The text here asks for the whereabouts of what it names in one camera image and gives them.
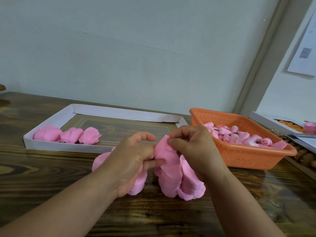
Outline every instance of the hand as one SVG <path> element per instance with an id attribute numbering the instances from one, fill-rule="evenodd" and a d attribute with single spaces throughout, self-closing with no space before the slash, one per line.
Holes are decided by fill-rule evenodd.
<path id="1" fill-rule="evenodd" d="M 201 181 L 210 173 L 228 170 L 206 127 L 185 125 L 169 136 L 168 144 L 184 155 Z"/>
<path id="2" fill-rule="evenodd" d="M 101 166 L 114 176 L 117 197 L 130 191 L 140 173 L 165 163 L 163 159 L 153 159 L 154 145 L 140 144 L 140 141 L 155 140 L 156 137 L 148 132 L 137 132 L 123 139 L 102 163 Z"/>

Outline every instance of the forearm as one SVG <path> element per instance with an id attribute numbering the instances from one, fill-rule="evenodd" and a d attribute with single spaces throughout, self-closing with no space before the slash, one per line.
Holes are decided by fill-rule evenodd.
<path id="1" fill-rule="evenodd" d="M 206 185 L 227 236 L 285 236 L 227 167 L 207 177 Z"/>
<path id="2" fill-rule="evenodd" d="M 94 171 L 0 229 L 0 236 L 85 236 L 116 198 L 113 179 Z"/>

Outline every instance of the basket rim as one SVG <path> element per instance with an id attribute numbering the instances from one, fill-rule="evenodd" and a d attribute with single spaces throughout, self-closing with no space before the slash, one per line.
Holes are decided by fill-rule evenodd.
<path id="1" fill-rule="evenodd" d="M 268 131 L 264 127 L 260 126 L 259 124 L 255 123 L 253 120 L 251 120 L 245 116 L 241 116 L 238 114 L 232 114 L 232 113 L 226 113 L 226 112 L 222 112 L 222 111 L 212 111 L 212 110 L 202 109 L 202 108 L 191 108 L 189 110 L 189 112 L 192 115 L 192 117 L 196 120 L 196 122 L 198 123 L 199 126 L 204 126 L 204 124 L 198 118 L 195 111 L 208 111 L 208 112 L 211 111 L 213 113 L 225 113 L 225 114 L 230 115 L 230 116 L 240 117 L 240 118 L 246 119 L 247 121 L 254 123 L 260 130 L 262 130 L 263 132 L 266 132 L 267 135 L 273 135 L 277 139 L 279 139 L 280 141 L 282 140 L 280 137 L 274 135 L 273 133 L 271 133 L 270 131 Z M 280 150 L 280 149 L 270 149 L 270 148 L 256 147 L 256 146 L 247 146 L 247 145 L 241 145 L 241 144 L 236 144 L 236 143 L 228 143 L 228 142 L 221 141 L 221 140 L 215 138 L 214 136 L 212 136 L 212 139 L 215 142 L 215 144 L 218 144 L 218 145 L 226 147 L 226 148 L 233 148 L 233 149 L 237 149 L 237 150 L 241 150 L 241 151 L 260 151 L 261 154 L 274 154 L 274 155 L 283 155 L 283 156 L 284 155 L 295 156 L 297 154 L 297 150 L 293 146 L 291 146 L 289 143 L 287 143 L 287 146 L 290 147 L 290 150 L 284 150 L 284 149 Z"/>

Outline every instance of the qr code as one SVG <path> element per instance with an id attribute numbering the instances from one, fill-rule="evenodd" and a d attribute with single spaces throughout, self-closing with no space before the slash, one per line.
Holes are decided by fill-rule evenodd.
<path id="1" fill-rule="evenodd" d="M 311 48 L 303 48 L 303 50 L 300 54 L 300 58 L 307 59 L 311 51 L 312 51 Z"/>

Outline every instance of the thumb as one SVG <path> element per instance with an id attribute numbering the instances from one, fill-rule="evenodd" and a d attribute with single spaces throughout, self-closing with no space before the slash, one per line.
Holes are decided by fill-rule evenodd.
<path id="1" fill-rule="evenodd" d="M 170 145 L 173 149 L 179 151 L 181 154 L 185 153 L 188 145 L 190 145 L 189 142 L 186 142 L 183 139 L 180 138 L 169 138 L 168 139 L 168 145 Z"/>

